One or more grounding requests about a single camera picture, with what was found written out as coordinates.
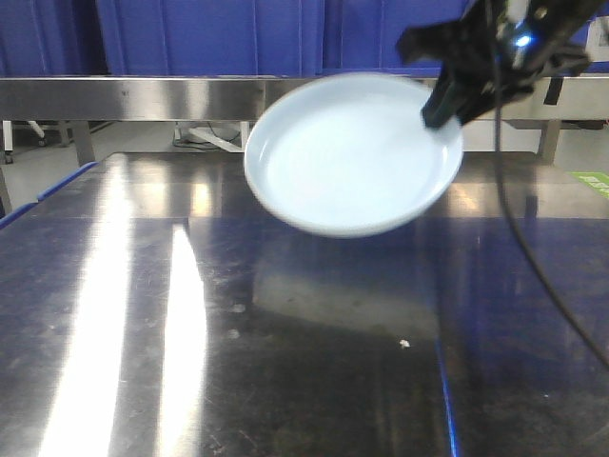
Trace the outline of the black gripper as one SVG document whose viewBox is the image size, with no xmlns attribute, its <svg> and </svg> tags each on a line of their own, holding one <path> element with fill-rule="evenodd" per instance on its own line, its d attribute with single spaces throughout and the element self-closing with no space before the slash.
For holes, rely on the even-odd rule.
<svg viewBox="0 0 609 457">
<path fill-rule="evenodd" d="M 598 1 L 475 1 L 459 19 L 404 29 L 396 43 L 403 63 L 442 63 L 424 125 L 456 118 L 465 126 L 497 107 L 496 92 L 581 75 L 592 60 L 572 38 L 598 10 Z"/>
</svg>

